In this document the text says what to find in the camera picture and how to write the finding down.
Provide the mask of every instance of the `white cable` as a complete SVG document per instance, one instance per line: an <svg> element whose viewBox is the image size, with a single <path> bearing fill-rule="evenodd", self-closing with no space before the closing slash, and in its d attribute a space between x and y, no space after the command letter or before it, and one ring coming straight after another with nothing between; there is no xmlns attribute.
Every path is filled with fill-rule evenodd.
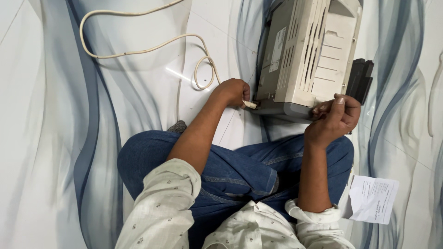
<svg viewBox="0 0 443 249"><path fill-rule="evenodd" d="M109 58L116 58L116 57L120 57L120 56L130 55L130 54L144 54L144 53L148 53L148 52L154 51L154 50L156 50L156 49L158 49L158 48L161 48L161 47L165 46L166 44L169 44L169 43L171 43L171 42L173 42L173 41L175 41L175 40L177 40L177 39L180 39L180 38L183 38L183 37L186 37L186 36L195 36L195 37L199 38L199 39L202 41L202 43L203 43L203 47L205 48L205 53L206 53L206 56L203 56L203 57L198 61L197 65L195 65L195 69L194 69L194 80L195 80L195 84L196 84L197 87L200 88L200 89L206 89L206 88L208 88L208 87L212 84L212 82L214 81L214 75L215 75L215 77L217 77L217 81L218 81L218 83L221 84L221 80L220 80L220 78L219 78L219 76L218 76L218 72L217 72L217 68L215 67L214 60L212 60L212 58L211 58L210 55L209 55L208 48L206 47L205 41L204 41L203 38L202 38L201 36L199 36L198 34L183 34L183 35L179 35L179 36L177 36L177 37L174 37L174 38L172 38L172 39L170 39L170 40L168 40L168 41L166 41L166 42L164 42L164 43L162 43L162 44L160 44L160 45L158 45L158 46L152 47L152 48L150 48L150 49L140 50L140 51L130 51L130 52L124 52L124 53L120 53L120 54L113 54L113 55L107 55L107 56L99 56L99 55L95 55L95 54L91 53L91 52L88 50L88 48L86 47L85 40L83 39L83 26L85 25L86 20L87 20L90 16L93 16L93 15L101 15L101 14L115 15L115 16L143 16L143 15L146 15L146 14L149 14L149 13L156 12L156 11L158 11L158 10L161 10L161 9L167 8L167 7L169 7L169 6L172 6L172 5L174 5L174 4L179 3L179 2L181 2L181 1L183 1L183 0L176 0L176 1L173 1L173 2L171 2L171 3L169 3L169 4L165 4L165 5L163 5L163 6L160 6L160 7L154 8L154 9L152 9L152 10L145 11L145 12L131 13L131 12L121 12L121 11L113 11L113 10L94 10L94 11L91 11L91 12L87 13L87 14L83 17L83 19L82 19L82 21L81 21L81 23L80 23L80 40L82 41L83 49L84 49L84 50L86 51L86 53L89 54L91 57L94 57L94 58L97 58L97 59L109 59ZM211 67L212 67L212 78L211 78L211 80L209 81L209 83L208 83L206 86L200 86L200 85L198 84L198 82L197 82L197 69L198 69L198 66L200 65L200 63L201 63L204 59L208 59L208 60L211 62ZM180 85L179 85L179 92L178 92L178 94L177 94L177 121L179 120L179 109L178 109L178 106L179 106L179 97L180 97Z"/></svg>

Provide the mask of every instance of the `white printed shirt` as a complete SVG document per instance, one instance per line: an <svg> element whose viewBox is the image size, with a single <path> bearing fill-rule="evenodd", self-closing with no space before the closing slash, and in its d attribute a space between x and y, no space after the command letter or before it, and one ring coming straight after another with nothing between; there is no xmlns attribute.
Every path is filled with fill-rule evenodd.
<svg viewBox="0 0 443 249"><path fill-rule="evenodd" d="M200 192L200 175L187 162L169 160L144 179L144 189L123 225L116 249L188 249L194 223L189 208ZM250 201L205 239L203 249L355 249L343 237L336 205L322 213L304 212L297 199L285 205L289 223L268 205Z"/></svg>

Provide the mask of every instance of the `jeans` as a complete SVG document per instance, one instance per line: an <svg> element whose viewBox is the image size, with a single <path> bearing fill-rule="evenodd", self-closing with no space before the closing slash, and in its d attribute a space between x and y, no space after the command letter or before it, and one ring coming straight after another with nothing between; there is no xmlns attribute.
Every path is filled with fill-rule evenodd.
<svg viewBox="0 0 443 249"><path fill-rule="evenodd" d="M143 190L143 178L165 162L180 134L146 131L131 137L121 149L117 167L133 199ZM284 209L298 197L304 135L253 144L231 151L212 145L202 173L202 188L190 208L194 224L188 231L190 248L199 249L208 234L239 211L248 201L260 200L289 222L296 222ZM348 181L354 147L342 136L326 149L328 190L338 204ZM272 191L279 179L277 192Z"/></svg>

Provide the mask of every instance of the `shirt cuff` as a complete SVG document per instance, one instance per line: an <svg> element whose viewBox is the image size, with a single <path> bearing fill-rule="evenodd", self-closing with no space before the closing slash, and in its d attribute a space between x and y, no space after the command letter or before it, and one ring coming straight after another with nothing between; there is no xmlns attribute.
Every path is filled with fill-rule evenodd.
<svg viewBox="0 0 443 249"><path fill-rule="evenodd" d="M299 222L326 224L337 222L340 219L340 210L335 204L332 204L332 208L328 208L321 213L312 213L301 210L296 203L297 199L288 200L284 208L290 216L296 218Z"/></svg>
<svg viewBox="0 0 443 249"><path fill-rule="evenodd" d="M198 194L200 193L200 189L202 188L202 179L194 167L192 167L186 161L177 158L161 164L146 175L143 179L144 187L148 185L148 182L155 179L156 176L167 172L177 174L181 177L189 177L190 184L192 185L192 197L194 199L197 198Z"/></svg>

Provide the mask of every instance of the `marble floor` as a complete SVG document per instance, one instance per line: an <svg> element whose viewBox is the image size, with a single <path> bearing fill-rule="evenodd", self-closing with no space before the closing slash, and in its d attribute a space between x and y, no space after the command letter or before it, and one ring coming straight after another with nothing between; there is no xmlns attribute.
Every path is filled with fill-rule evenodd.
<svg viewBox="0 0 443 249"><path fill-rule="evenodd" d="M195 37L94 63L79 45L79 20L96 9L137 12L168 2L2 3L1 248L113 248L133 204L117 173L121 146L141 131L166 130L177 117L190 123L217 80L197 90L194 68L204 52ZM108 55L196 33L221 80L241 78L254 87L270 3L184 0L147 16L91 17L85 34L95 54ZM349 136L356 152L352 175L396 179L400 188L389 225L340 221L356 248L443 247L442 9L435 0L364 1L355 58L372 59L375 68L359 125ZM202 63L198 81L210 78L210 66ZM305 127L227 108L213 144L236 149Z"/></svg>

